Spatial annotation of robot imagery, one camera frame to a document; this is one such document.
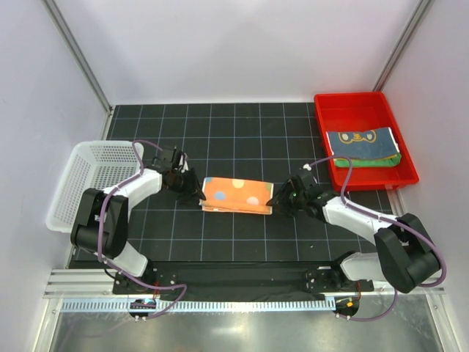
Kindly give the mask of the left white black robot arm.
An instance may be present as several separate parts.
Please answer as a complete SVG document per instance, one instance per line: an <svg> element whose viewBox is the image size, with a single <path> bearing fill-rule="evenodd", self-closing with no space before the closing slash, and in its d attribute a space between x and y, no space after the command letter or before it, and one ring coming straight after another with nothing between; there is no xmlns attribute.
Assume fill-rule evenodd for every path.
<svg viewBox="0 0 469 352"><path fill-rule="evenodd" d="M186 153L161 150L149 164L137 158L139 169L129 178L103 190L86 189L78 206L70 240L111 268L130 277L130 286L148 293L155 285L152 262L128 241L130 213L146 198L169 190L180 199L205 200L196 171Z"/></svg>

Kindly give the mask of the yellow patterned towel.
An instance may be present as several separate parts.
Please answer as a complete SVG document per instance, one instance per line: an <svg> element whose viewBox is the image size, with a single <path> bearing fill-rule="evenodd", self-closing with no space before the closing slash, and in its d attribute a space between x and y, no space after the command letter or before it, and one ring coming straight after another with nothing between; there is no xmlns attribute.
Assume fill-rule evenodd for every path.
<svg viewBox="0 0 469 352"><path fill-rule="evenodd" d="M332 155L357 160L379 160L400 154L390 128L367 131L327 131L326 139Z"/></svg>

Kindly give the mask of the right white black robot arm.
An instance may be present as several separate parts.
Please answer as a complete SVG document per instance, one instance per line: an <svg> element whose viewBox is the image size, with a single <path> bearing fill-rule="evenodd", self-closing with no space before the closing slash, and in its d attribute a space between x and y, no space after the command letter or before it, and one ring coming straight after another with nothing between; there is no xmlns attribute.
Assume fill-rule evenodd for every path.
<svg viewBox="0 0 469 352"><path fill-rule="evenodd" d="M291 176L267 202L273 211L294 217L303 211L313 219L341 227L367 240L372 253L349 252L334 260L330 282L348 290L361 280L385 281L400 293L428 287L446 270L421 221L406 213L389 216L323 191L305 172Z"/></svg>

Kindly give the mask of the orange towel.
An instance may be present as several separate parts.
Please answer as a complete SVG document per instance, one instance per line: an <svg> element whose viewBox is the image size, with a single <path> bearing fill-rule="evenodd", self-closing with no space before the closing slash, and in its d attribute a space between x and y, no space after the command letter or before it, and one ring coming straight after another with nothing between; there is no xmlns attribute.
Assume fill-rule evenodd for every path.
<svg viewBox="0 0 469 352"><path fill-rule="evenodd" d="M226 177L206 177L202 191L206 200L200 200L203 211L271 215L267 203L273 197L273 184L258 180Z"/></svg>

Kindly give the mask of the green microfiber towel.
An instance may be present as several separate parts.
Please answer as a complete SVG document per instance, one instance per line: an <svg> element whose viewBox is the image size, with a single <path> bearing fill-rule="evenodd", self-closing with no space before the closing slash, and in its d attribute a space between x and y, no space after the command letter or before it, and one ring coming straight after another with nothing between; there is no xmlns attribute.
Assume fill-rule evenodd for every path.
<svg viewBox="0 0 469 352"><path fill-rule="evenodd" d="M354 168L388 168L395 167L400 163L402 155L397 153L388 158L381 159L352 159L352 166ZM350 162L345 158L334 158L335 167L348 168Z"/></svg>

